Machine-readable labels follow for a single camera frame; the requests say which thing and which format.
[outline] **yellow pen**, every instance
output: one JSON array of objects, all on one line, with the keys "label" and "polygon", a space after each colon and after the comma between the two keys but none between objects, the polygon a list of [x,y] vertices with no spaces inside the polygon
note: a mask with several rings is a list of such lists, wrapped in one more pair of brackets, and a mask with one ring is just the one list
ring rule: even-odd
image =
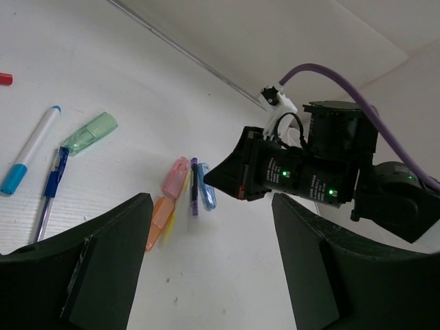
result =
[{"label": "yellow pen", "polygon": [[180,204],[182,203],[183,195],[186,191],[186,188],[188,187],[188,182],[190,181],[190,176],[191,176],[191,171],[189,170],[186,173],[184,185],[181,187],[181,192],[180,192],[179,198],[177,199],[177,201],[175,203],[174,212],[171,215],[170,221],[168,221],[168,225],[166,226],[166,229],[165,229],[165,233],[163,236],[164,239],[162,241],[162,243],[163,243],[162,245],[164,247],[168,243],[168,239],[170,238],[171,232],[173,231],[174,222],[176,220],[176,214],[177,214],[177,211],[180,209]]}]

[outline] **green highlighter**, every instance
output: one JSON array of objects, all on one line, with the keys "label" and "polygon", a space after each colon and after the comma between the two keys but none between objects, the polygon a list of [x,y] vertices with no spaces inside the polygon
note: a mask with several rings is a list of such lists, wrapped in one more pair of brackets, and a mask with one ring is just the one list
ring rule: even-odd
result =
[{"label": "green highlighter", "polygon": [[64,141],[63,146],[69,149],[70,155],[76,155],[93,143],[105,138],[116,127],[118,127],[116,119],[107,112],[103,112],[73,133]]}]

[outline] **metal strip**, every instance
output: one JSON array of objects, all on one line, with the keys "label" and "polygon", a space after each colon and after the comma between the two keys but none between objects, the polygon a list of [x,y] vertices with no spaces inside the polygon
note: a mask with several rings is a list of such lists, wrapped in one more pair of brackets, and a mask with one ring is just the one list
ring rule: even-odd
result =
[{"label": "metal strip", "polygon": [[211,66],[203,62],[200,58],[196,57],[194,54],[189,52],[187,49],[183,48],[181,45],[176,43],[173,39],[165,35],[162,31],[157,29],[153,24],[145,21],[142,17],[134,13],[131,9],[120,3],[118,0],[107,0],[109,3],[114,5],[119,10],[123,11],[126,15],[130,16],[132,19],[134,19],[136,22],[138,22],[140,25],[142,25],[144,28],[148,29],[151,33],[153,33],[158,38],[162,39],[166,43],[168,43],[171,47],[173,47],[178,52],[182,53],[186,57],[188,57],[190,60],[192,60],[194,63],[200,65],[203,67],[206,71],[210,72],[214,76],[216,76],[218,79],[223,81],[225,84],[229,85],[231,88],[235,89],[237,92],[239,92],[241,95],[243,95],[248,100],[252,101],[254,104],[258,105],[260,108],[264,109],[261,103],[258,101],[258,99],[242,89],[240,86],[232,82],[231,80],[227,79],[224,75],[220,74],[217,70],[213,69]]}]

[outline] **red cap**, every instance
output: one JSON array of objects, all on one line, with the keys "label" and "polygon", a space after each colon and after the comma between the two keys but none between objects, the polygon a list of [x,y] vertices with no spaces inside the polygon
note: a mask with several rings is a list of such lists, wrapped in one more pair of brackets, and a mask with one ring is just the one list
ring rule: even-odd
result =
[{"label": "red cap", "polygon": [[12,85],[12,74],[2,74],[0,72],[0,85]]}]

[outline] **blue marker cap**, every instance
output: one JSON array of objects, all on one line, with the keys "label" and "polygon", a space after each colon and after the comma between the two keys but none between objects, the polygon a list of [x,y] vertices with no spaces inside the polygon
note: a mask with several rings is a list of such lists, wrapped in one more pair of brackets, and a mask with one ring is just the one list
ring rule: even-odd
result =
[{"label": "blue marker cap", "polygon": [[203,202],[203,208],[207,211],[212,211],[217,206],[214,188],[204,183],[204,176],[210,171],[209,166],[207,165],[207,163],[199,163],[197,167],[197,175],[199,177],[200,195],[201,201]]},{"label": "blue marker cap", "polygon": [[27,171],[28,168],[25,165],[15,164],[13,167],[11,167],[8,175],[6,175],[5,179],[3,180],[0,186],[0,191],[7,195],[14,194],[19,187],[21,180],[23,180],[25,177]]}]

